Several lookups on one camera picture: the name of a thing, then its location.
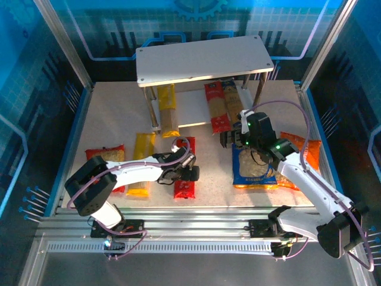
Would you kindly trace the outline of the red short pasta bag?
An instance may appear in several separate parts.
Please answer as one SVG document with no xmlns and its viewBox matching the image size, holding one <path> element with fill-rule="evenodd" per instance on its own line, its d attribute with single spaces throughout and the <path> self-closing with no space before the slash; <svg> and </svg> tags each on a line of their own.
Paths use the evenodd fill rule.
<svg viewBox="0 0 381 286">
<path fill-rule="evenodd" d="M 114 162 L 122 162 L 125 159 L 125 149 L 123 144 L 111 148 L 87 149 L 85 153 L 87 160 L 96 156 L 101 156 L 105 161 Z"/>
</svg>

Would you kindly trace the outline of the blue gold spaghetti bag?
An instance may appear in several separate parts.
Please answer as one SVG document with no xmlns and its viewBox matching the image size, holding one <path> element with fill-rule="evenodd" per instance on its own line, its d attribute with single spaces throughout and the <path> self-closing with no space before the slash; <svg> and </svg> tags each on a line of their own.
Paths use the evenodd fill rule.
<svg viewBox="0 0 381 286">
<path fill-rule="evenodd" d="M 227 111 L 233 125 L 240 122 L 238 114 L 244 109 L 238 89 L 233 80 L 224 80 L 221 82 Z"/>
</svg>

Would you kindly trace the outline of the black connector board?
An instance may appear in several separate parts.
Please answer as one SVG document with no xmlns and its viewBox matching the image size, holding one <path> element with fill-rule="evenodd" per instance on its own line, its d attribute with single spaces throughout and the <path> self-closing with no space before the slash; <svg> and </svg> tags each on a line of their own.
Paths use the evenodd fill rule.
<svg viewBox="0 0 381 286">
<path fill-rule="evenodd" d="M 103 246 L 104 255 L 108 261 L 117 260 L 118 256 L 126 249 L 125 243 L 115 241 L 110 235 L 106 237 Z"/>
<path fill-rule="evenodd" d="M 275 259 L 286 260 L 290 256 L 292 243 L 272 242 L 270 244 L 270 247 L 271 247 L 271 252 L 273 253 L 273 257 Z"/>
</svg>

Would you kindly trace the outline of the white two-tier metal shelf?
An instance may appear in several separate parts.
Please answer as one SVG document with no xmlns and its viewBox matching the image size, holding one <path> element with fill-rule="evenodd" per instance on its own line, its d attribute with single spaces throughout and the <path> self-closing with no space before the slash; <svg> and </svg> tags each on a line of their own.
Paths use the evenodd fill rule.
<svg viewBox="0 0 381 286">
<path fill-rule="evenodd" d="M 154 131 L 159 131 L 156 99 L 159 86 L 176 84 L 179 127 L 210 123 L 204 81 L 243 76 L 237 89 L 245 108 L 258 102 L 275 66 L 258 36 L 147 46 L 136 50 L 137 84 L 141 88 Z"/>
</svg>

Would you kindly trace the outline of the blue macaroni bag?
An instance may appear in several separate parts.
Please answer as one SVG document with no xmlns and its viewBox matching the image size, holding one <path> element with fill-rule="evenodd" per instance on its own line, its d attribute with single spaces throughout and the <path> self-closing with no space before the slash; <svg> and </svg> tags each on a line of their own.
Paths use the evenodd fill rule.
<svg viewBox="0 0 381 286">
<path fill-rule="evenodd" d="M 236 189 L 275 189 L 275 171 L 249 149 L 232 145 L 233 186 Z"/>
</svg>

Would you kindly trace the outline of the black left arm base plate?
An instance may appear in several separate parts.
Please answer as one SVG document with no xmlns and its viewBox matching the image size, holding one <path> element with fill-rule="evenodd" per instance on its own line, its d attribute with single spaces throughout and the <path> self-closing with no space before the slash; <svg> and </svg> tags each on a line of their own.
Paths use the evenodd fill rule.
<svg viewBox="0 0 381 286">
<path fill-rule="evenodd" d="M 144 220 L 141 219 L 127 219 L 122 220 L 120 223 L 116 224 L 110 228 L 110 230 L 117 232 L 118 234 L 113 234 L 110 231 L 106 231 L 98 222 L 93 221 L 92 229 L 90 232 L 91 238 L 141 238 L 144 229 Z M 139 232 L 133 235 L 122 235 L 122 233 Z"/>
</svg>

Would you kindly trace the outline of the aluminium front frame rail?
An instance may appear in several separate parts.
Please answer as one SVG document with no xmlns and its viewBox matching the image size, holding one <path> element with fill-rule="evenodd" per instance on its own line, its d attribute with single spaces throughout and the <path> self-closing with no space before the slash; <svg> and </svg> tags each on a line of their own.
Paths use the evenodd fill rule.
<svg viewBox="0 0 381 286">
<path fill-rule="evenodd" d="M 267 219 L 274 207 L 122 208 L 125 219 L 142 219 L 150 240 L 248 240 L 243 228 L 252 219 Z M 35 236 L 88 239 L 91 222 L 59 208 L 38 224 Z"/>
</svg>

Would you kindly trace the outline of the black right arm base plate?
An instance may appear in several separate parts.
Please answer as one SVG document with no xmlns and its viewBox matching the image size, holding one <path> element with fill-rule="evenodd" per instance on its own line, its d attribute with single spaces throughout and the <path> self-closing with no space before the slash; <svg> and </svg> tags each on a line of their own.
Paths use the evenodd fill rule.
<svg viewBox="0 0 381 286">
<path fill-rule="evenodd" d="M 251 238 L 302 238 L 302 235 L 284 231 L 277 222 L 269 219 L 253 219 L 243 228 Z"/>
</svg>

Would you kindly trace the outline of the orange pasta bag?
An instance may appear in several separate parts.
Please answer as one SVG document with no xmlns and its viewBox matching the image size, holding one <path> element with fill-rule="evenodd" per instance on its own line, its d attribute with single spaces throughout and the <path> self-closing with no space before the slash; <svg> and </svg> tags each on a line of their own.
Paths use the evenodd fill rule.
<svg viewBox="0 0 381 286">
<path fill-rule="evenodd" d="M 294 135 L 287 132 L 281 132 L 280 137 L 282 139 L 288 139 L 291 143 L 293 143 L 300 151 L 302 150 L 302 146 L 304 144 L 305 138 Z M 307 161 L 307 163 L 319 174 L 320 172 L 320 147 L 321 147 L 321 141 L 319 140 L 309 140 L 307 143 L 307 146 L 304 150 L 304 160 Z M 290 181 L 287 177 L 281 175 L 279 172 L 276 173 L 276 181 L 278 186 L 289 188 L 295 191 L 299 191 L 299 188 Z"/>
</svg>

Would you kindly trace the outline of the yellow spaghetti bag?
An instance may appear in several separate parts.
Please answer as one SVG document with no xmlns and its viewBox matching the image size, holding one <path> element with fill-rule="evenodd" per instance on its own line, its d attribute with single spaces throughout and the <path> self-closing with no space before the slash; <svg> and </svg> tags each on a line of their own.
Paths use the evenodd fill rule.
<svg viewBox="0 0 381 286">
<path fill-rule="evenodd" d="M 162 138 L 180 136 L 174 84 L 158 86 L 157 91 Z"/>
<path fill-rule="evenodd" d="M 153 155 L 155 133 L 137 133 L 133 152 L 134 160 L 141 160 Z M 149 182 L 138 182 L 128 186 L 126 195 L 131 198 L 146 199 L 149 197 Z"/>
</svg>

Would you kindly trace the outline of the red spaghetti bag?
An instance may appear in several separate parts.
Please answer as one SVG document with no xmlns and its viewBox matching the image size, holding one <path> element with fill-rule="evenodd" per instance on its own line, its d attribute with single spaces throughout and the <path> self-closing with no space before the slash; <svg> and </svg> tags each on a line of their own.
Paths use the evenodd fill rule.
<svg viewBox="0 0 381 286">
<path fill-rule="evenodd" d="M 195 154 L 196 139 L 195 137 L 187 137 L 190 143 L 190 150 Z M 194 199 L 195 183 L 191 181 L 176 181 L 174 184 L 174 199 Z"/>
<path fill-rule="evenodd" d="M 220 81 L 204 85 L 213 134 L 231 130 L 223 87 Z"/>
</svg>

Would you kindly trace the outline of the aluminium frame post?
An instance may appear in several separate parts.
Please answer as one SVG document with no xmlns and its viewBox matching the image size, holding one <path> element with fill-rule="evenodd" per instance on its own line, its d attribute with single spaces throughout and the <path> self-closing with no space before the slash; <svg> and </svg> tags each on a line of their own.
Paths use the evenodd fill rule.
<svg viewBox="0 0 381 286">
<path fill-rule="evenodd" d="M 83 87 L 92 90 L 93 82 L 50 0 L 33 0 L 33 2 L 37 6 L 45 23 L 51 30 Z"/>
<path fill-rule="evenodd" d="M 317 52 L 313 56 L 313 59 L 303 75 L 301 80 L 301 91 L 306 92 L 314 78 L 317 76 L 317 73 L 337 41 L 357 2 L 358 0 L 342 0 L 334 19 L 318 46 Z"/>
</svg>

